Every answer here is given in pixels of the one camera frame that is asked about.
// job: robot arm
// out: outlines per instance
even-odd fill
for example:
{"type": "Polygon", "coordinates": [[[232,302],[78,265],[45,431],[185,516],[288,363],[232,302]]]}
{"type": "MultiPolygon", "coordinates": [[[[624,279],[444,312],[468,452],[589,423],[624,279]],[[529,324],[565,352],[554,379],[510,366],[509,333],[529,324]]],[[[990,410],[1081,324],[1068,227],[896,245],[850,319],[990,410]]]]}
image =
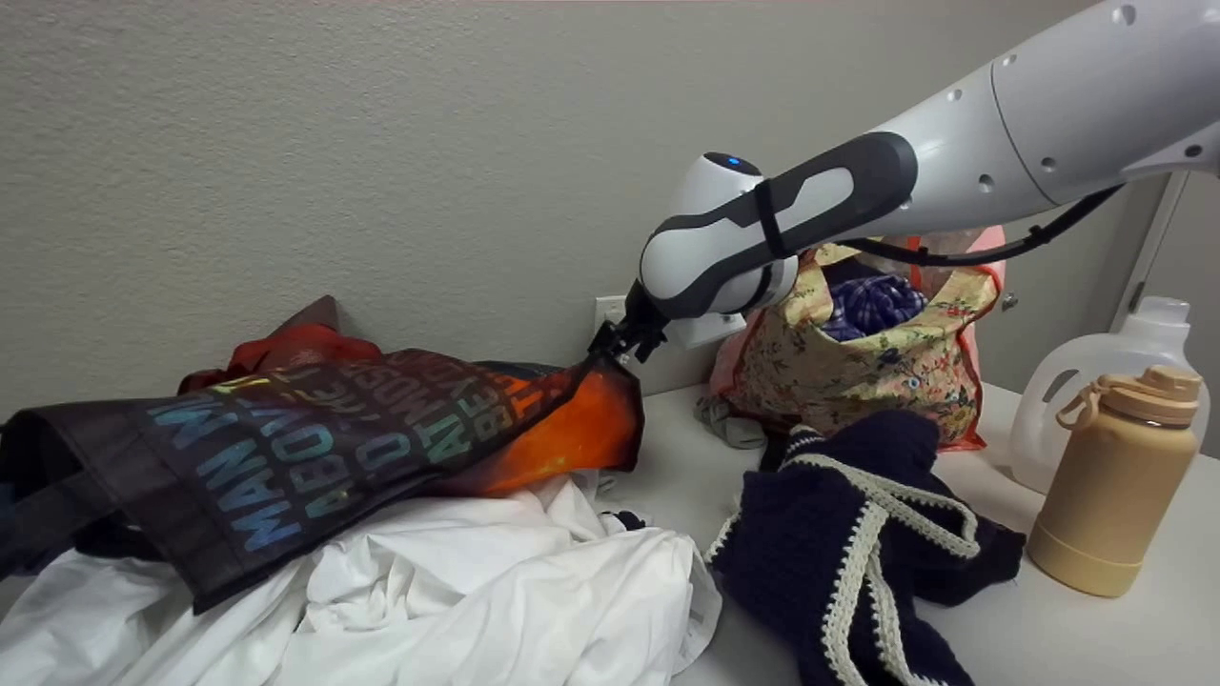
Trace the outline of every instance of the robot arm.
{"type": "Polygon", "coordinates": [[[670,319],[749,312],[825,240],[976,227],[1168,170],[1220,170],[1220,0],[1107,0],[773,179],[702,156],[615,338],[650,359],[670,319]]]}

